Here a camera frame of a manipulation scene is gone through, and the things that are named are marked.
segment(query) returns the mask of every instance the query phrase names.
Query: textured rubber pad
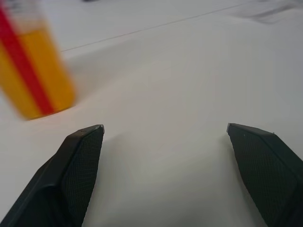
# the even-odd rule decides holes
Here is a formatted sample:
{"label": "textured rubber pad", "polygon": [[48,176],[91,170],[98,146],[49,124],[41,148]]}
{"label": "textured rubber pad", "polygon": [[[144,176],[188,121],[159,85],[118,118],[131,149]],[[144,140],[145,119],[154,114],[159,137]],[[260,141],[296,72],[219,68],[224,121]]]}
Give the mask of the textured rubber pad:
{"label": "textured rubber pad", "polygon": [[267,131],[229,124],[243,182],[269,227],[302,225],[303,162]]}
{"label": "textured rubber pad", "polygon": [[80,227],[94,189],[103,125],[69,135],[36,172],[0,227]]}

